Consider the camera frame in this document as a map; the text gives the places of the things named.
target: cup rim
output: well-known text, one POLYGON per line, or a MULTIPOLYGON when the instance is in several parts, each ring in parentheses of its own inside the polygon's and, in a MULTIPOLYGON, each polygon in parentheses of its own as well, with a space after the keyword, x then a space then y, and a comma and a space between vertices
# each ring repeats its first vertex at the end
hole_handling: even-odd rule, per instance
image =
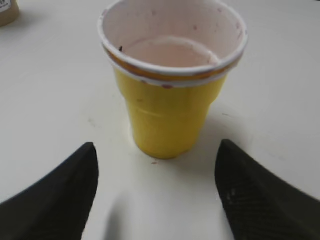
POLYGON ((221 59, 220 63, 217 66, 213 65, 202 65, 202 66, 192 66, 192 67, 168 67, 168 66, 159 66, 151 63, 147 63, 144 61, 137 60, 133 57, 127 56, 119 49, 117 49, 113 44, 107 39, 104 29, 103 29, 103 24, 105 17, 107 16, 108 12, 112 10, 116 5, 121 4, 127 0, 117 0, 113 4, 111 4, 108 8, 106 8, 102 15, 99 17, 98 22, 97 22, 97 29, 98 29, 98 34, 100 37, 100 40, 102 41, 102 44, 104 47, 109 50, 115 57, 120 59, 123 62, 126 62, 132 66, 136 66, 140 69, 143 69, 147 72, 151 73, 156 73, 156 74, 162 74, 162 75, 168 75, 168 76, 192 76, 200 73, 205 73, 205 72, 210 72, 210 71, 216 71, 223 69, 224 67, 230 65, 232 62, 235 60, 239 59, 242 54, 245 51, 245 48, 248 44, 249 40, 249 35, 248 35, 248 28, 247 25, 244 21, 244 19, 241 17, 241 15, 234 10, 231 6, 227 5, 224 2, 221 1, 215 1, 216 4, 219 4, 221 7, 227 9, 228 11, 231 12, 239 22, 239 24, 242 27, 243 31, 243 37, 242 41, 239 44, 239 46, 227 57, 224 57, 221 59))

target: stain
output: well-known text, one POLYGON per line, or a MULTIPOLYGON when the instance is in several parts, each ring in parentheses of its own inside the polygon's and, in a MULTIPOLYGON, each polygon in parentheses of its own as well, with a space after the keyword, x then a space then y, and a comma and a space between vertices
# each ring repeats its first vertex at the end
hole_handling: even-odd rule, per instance
POLYGON ((97 127, 97 125, 96 125, 96 123, 95 123, 95 120, 93 120, 92 118, 89 118, 89 119, 88 119, 88 123, 90 123, 90 125, 91 125, 93 128, 96 128, 96 127, 97 127))
POLYGON ((102 17, 103 17, 103 18, 107 15, 107 12, 108 12, 107 9, 103 11, 103 13, 102 13, 102 17))
POLYGON ((229 118, 233 118, 232 116, 230 116, 229 114, 226 113, 222 113, 223 116, 229 117, 229 118))
POLYGON ((240 34, 238 35, 238 40, 241 38, 242 34, 244 34, 242 31, 240 32, 240 34))
POLYGON ((168 84, 164 84, 164 85, 162 85, 162 87, 163 87, 164 89, 172 89, 174 86, 168 85, 168 84))

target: yellow plastic cup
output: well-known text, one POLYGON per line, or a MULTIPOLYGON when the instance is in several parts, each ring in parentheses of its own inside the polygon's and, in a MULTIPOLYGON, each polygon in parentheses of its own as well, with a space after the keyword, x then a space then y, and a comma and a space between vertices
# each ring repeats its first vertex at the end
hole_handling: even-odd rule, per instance
MULTIPOLYGON (((133 138, 144 153, 158 159, 175 158, 192 148, 210 104, 248 42, 240 15, 210 0, 118 1, 100 16, 98 32, 126 100, 133 138), (219 61, 177 67, 174 61, 159 65, 126 54, 139 42, 162 36, 199 43, 219 61)), ((150 57, 157 62, 161 56, 150 57)))

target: cup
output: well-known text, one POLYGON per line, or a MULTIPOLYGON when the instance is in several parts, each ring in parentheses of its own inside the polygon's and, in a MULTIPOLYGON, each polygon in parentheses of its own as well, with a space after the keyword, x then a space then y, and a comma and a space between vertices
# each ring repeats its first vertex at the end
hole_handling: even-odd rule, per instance
POLYGON ((0 0, 0 27, 15 21, 19 14, 17 0, 0 0))
POLYGON ((240 15, 212 0, 122 0, 98 33, 126 100, 137 146, 175 158, 197 141, 248 31, 240 15))

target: red stain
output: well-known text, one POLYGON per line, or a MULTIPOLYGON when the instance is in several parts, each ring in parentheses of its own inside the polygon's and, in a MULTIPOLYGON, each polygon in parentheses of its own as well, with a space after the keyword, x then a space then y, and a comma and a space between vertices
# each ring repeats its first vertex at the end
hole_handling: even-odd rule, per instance
POLYGON ((238 40, 241 38, 243 32, 241 31, 240 34, 238 35, 238 40))
POLYGON ((174 86, 164 84, 164 85, 162 85, 162 87, 163 87, 164 89, 172 89, 174 86))
POLYGON ((105 17, 105 15, 107 14, 108 10, 104 10, 103 13, 102 13, 102 17, 105 17))

